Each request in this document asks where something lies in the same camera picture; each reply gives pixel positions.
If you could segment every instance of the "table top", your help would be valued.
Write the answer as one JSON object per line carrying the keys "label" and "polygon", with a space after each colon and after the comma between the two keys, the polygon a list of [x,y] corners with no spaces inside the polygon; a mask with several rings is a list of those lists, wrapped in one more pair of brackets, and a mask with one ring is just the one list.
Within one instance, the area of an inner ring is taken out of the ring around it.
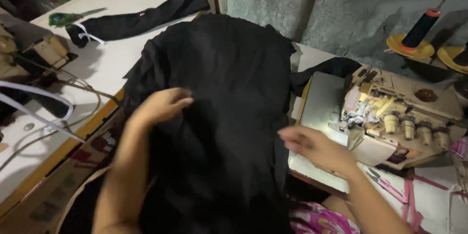
{"label": "table top", "polygon": [[[150,7],[157,7],[165,1],[167,0],[72,0],[38,17],[31,23],[49,29],[54,34],[67,39],[70,51],[77,54],[79,57],[68,63],[64,67],[65,70],[78,78],[84,79],[97,91],[114,95],[123,87],[126,80],[122,79],[122,77],[140,58],[143,46],[148,39],[152,39],[160,34],[167,26],[181,21],[192,21],[196,17],[196,14],[161,25],[136,37],[109,41],[106,45],[99,45],[98,42],[92,41],[82,49],[72,44],[65,28],[52,28],[48,26],[49,15],[53,12],[81,13],[107,7],[105,11],[83,18],[83,20],[87,20],[92,17],[104,15],[138,12]],[[67,77],[59,76],[59,78],[67,80]],[[59,84],[52,85],[48,90],[65,97],[73,105],[76,105],[68,123],[85,117],[97,107],[97,96],[94,93]],[[102,102],[99,105],[99,110],[102,109],[109,99],[107,97],[101,97],[101,100]],[[56,120],[52,114],[35,101],[31,101],[25,106],[47,120]],[[5,135],[2,142],[7,143],[9,147],[0,153],[0,164],[3,164],[13,152],[21,146],[48,133],[43,129],[45,125],[36,119],[21,112],[16,112],[15,116],[16,121],[2,130]],[[34,129],[24,131],[23,128],[27,123],[33,123],[35,125]],[[85,123],[86,121],[74,125],[71,127],[71,130],[75,132],[81,126],[85,125]],[[67,139],[67,135],[59,132],[41,141],[35,142],[0,171],[0,203],[9,197],[9,195],[11,195],[33,171],[38,169],[38,167]],[[36,183],[38,183],[40,179],[41,178],[36,178]]]}
{"label": "table top", "polygon": [[[333,54],[301,44],[295,45],[295,48],[297,52],[291,57],[291,63],[297,66],[297,72],[304,71],[336,57]],[[297,119],[300,106],[301,98],[298,97],[292,109],[292,118]],[[456,177],[454,167],[447,158],[448,156],[434,161],[433,164],[429,163],[425,164],[424,167],[417,167],[415,173],[450,188],[452,184],[456,183]],[[307,183],[311,183],[324,191],[340,197],[346,197],[346,193],[349,192],[348,184],[345,180],[314,167],[312,163],[301,155],[290,152],[288,164],[293,176]],[[358,166],[363,171],[368,167],[361,163],[358,163]],[[404,179],[402,177],[382,170],[374,169],[374,171],[378,171],[383,178],[387,179],[395,188],[399,189],[401,193],[404,192]],[[372,180],[371,182],[381,195],[383,195],[385,200],[388,201],[401,216],[403,205],[377,185],[377,183]],[[434,234],[447,233],[448,192],[417,180],[413,181],[413,185],[416,210],[424,216],[421,223],[422,228]],[[468,204],[461,201],[459,197],[454,196],[452,198],[451,215],[452,233],[467,233],[468,220],[466,220],[466,215],[468,215]]]}

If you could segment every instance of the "white table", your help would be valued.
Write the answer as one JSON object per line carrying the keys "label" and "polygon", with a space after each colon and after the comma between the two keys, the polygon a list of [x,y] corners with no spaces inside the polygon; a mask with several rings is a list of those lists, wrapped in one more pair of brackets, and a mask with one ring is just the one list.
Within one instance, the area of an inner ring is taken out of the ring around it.
{"label": "white table", "polygon": [[[310,67],[316,66],[324,61],[336,57],[333,54],[313,49],[301,44],[296,44],[295,47],[297,52],[291,57],[291,64],[293,67],[297,67],[298,72],[304,71]],[[298,97],[295,100],[291,113],[291,117],[294,119],[297,119],[298,117],[300,104],[301,98]],[[456,183],[454,168],[450,163],[447,162],[446,159],[440,159],[438,162],[442,162],[442,164],[439,164],[439,167],[437,168],[416,168],[416,174],[419,176],[424,176],[427,179],[450,188],[453,183]],[[322,185],[325,185],[328,188],[324,189],[326,191],[330,190],[331,188],[333,190],[337,190],[337,192],[349,192],[348,185],[345,180],[315,168],[307,159],[300,155],[290,152],[288,163],[291,170],[306,176],[307,178],[311,178]],[[359,166],[362,170],[366,169],[367,167],[363,164],[359,164]],[[394,187],[399,189],[402,193],[404,192],[403,178],[380,170],[378,172]],[[395,211],[401,216],[403,205],[388,192],[383,190],[374,181],[371,180],[371,182],[383,195],[385,200],[387,200],[389,204],[395,209]],[[422,213],[424,216],[424,219],[421,223],[422,228],[433,234],[447,233],[448,192],[417,180],[413,181],[413,185],[416,210]],[[460,201],[457,196],[453,197],[451,213],[452,233],[468,233],[468,204]]]}
{"label": "white table", "polygon": [[[86,20],[103,15],[138,12],[150,7],[157,7],[165,1],[167,0],[72,0],[38,17],[33,20],[32,23],[47,28],[54,34],[66,38],[71,52],[79,55],[76,60],[64,67],[65,70],[84,79],[98,91],[111,95],[118,94],[116,97],[122,97],[123,93],[119,91],[126,82],[122,77],[140,58],[141,51],[146,41],[160,34],[169,25],[180,21],[192,21],[196,17],[196,14],[159,26],[150,32],[136,37],[109,41],[107,45],[99,45],[98,42],[92,41],[83,49],[79,49],[72,44],[65,28],[51,28],[48,26],[48,17],[53,12],[81,13],[107,7],[107,10],[87,16],[83,19]],[[68,123],[72,123],[86,116],[97,106],[97,97],[94,93],[59,84],[51,86],[49,91],[53,91],[65,97],[76,105],[76,109],[68,120]],[[108,101],[109,99],[107,97],[102,97],[99,111],[105,108],[106,104],[109,105],[113,103],[112,101],[107,103]],[[53,115],[40,107],[35,101],[29,102],[26,108],[48,120],[55,119]],[[38,122],[36,119],[19,112],[15,113],[15,115],[15,123],[2,131],[5,135],[2,142],[9,144],[9,147],[0,153],[0,163],[3,163],[9,158],[15,149],[47,133],[43,130],[45,125]],[[34,129],[24,131],[23,128],[27,123],[34,123]],[[71,129],[73,132],[77,133],[77,135],[85,136],[86,131],[79,129],[89,123],[89,121],[84,121],[73,126]],[[78,141],[74,139],[67,139],[68,137],[66,135],[59,132],[38,141],[26,148],[20,155],[16,156],[3,171],[0,172],[0,203],[2,203],[0,204],[0,215],[3,215],[6,210],[20,201],[50,169],[78,144]]]}

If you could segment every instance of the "pink pattern clothing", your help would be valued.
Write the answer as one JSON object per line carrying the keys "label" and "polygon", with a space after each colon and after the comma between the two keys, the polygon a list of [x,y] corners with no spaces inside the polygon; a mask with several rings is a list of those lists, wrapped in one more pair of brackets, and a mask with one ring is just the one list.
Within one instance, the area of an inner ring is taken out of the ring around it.
{"label": "pink pattern clothing", "polygon": [[359,234],[359,228],[347,217],[332,212],[315,202],[291,210],[291,227],[296,234]]}

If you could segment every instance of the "person's left hand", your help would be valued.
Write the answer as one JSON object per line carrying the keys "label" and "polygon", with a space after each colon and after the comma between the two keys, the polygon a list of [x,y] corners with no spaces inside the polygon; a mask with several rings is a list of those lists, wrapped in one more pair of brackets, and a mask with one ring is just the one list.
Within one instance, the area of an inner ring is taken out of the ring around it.
{"label": "person's left hand", "polygon": [[145,99],[133,112],[129,122],[144,126],[165,122],[174,118],[183,108],[192,103],[191,92],[187,89],[172,88],[158,91]]}

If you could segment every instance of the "hand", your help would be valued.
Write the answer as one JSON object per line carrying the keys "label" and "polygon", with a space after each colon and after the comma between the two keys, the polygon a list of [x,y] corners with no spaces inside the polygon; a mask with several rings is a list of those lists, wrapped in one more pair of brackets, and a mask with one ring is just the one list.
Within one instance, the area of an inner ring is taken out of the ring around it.
{"label": "hand", "polygon": [[356,159],[338,143],[319,130],[304,126],[287,127],[278,131],[284,146],[307,158],[314,166],[348,179],[356,171]]}
{"label": "hand", "polygon": [[172,88],[151,94],[133,112],[130,123],[151,126],[156,123],[168,121],[183,108],[191,105],[193,98],[191,92],[183,88]]}

